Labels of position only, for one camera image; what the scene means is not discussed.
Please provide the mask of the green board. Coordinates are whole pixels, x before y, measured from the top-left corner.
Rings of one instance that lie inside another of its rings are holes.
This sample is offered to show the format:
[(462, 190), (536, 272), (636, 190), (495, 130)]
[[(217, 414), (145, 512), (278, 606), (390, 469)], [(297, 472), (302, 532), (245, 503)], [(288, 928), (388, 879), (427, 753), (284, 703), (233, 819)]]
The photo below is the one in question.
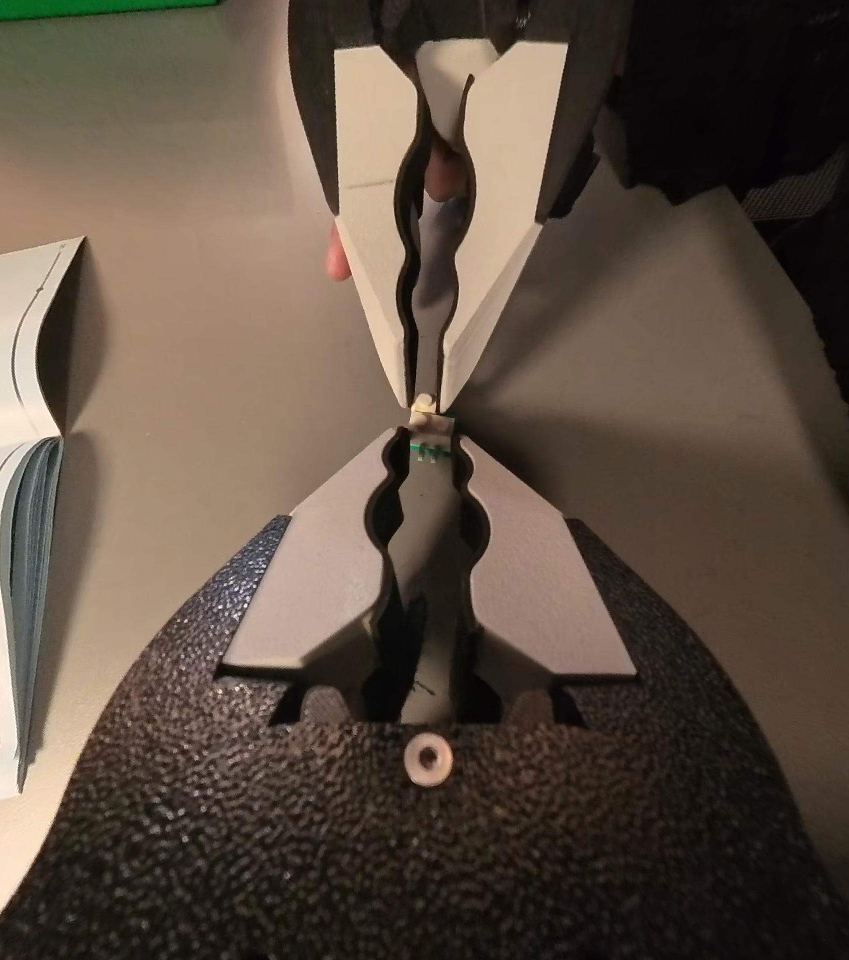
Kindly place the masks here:
[(0, 22), (214, 7), (218, 1), (0, 1)]

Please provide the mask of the white and green lego assembly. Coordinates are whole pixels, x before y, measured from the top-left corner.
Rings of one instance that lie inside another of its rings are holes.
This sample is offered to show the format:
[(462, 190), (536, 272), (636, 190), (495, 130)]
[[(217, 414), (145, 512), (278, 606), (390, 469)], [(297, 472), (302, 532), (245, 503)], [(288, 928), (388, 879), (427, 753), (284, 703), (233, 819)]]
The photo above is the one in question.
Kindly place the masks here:
[(452, 417), (413, 409), (408, 432), (410, 456), (416, 462), (436, 464), (453, 457), (455, 420)]

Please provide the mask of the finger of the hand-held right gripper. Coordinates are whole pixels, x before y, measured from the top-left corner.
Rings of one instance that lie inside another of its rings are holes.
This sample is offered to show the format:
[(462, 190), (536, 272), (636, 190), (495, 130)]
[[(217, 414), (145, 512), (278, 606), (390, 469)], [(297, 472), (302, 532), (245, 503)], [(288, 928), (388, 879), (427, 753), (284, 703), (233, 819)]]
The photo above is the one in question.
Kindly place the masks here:
[(567, 43), (518, 41), (466, 91), (463, 138), (474, 186), (455, 251), (455, 306), (442, 333), (442, 410), (478, 366), (541, 232), (538, 201), (567, 54)]
[(370, 336), (398, 404), (409, 407), (417, 333), (417, 251), (408, 174), (419, 145), (414, 81), (380, 46), (336, 50), (336, 149), (342, 242)]

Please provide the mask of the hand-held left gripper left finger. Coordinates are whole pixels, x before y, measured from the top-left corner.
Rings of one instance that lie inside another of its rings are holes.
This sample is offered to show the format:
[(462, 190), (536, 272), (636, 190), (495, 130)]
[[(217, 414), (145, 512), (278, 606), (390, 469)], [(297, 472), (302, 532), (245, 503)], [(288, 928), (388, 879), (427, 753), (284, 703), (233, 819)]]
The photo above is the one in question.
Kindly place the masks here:
[(292, 511), (221, 674), (330, 687), (357, 719), (401, 718), (421, 637), (388, 546), (409, 454), (408, 429), (387, 429)]

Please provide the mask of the person's right hand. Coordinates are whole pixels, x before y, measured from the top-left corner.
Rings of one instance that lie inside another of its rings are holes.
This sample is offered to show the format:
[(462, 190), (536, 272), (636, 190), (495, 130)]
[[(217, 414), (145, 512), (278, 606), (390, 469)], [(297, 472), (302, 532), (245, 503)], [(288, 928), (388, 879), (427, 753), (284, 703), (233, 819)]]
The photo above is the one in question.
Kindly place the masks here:
[[(431, 134), (430, 157), (423, 176), (423, 188), (436, 203), (463, 199), (469, 195), (463, 155), (437, 132)], [(324, 270), (333, 282), (346, 282), (352, 275), (336, 221), (332, 222), (330, 228)]]

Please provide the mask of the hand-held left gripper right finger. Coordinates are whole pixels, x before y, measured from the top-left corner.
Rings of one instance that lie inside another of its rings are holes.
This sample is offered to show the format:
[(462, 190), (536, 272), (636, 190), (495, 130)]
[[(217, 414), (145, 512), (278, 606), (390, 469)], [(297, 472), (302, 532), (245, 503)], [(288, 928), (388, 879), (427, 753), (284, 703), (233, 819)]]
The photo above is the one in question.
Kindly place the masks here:
[(454, 719), (501, 722), (527, 693), (634, 684), (638, 669), (562, 511), (464, 435), (453, 484), (466, 547)]

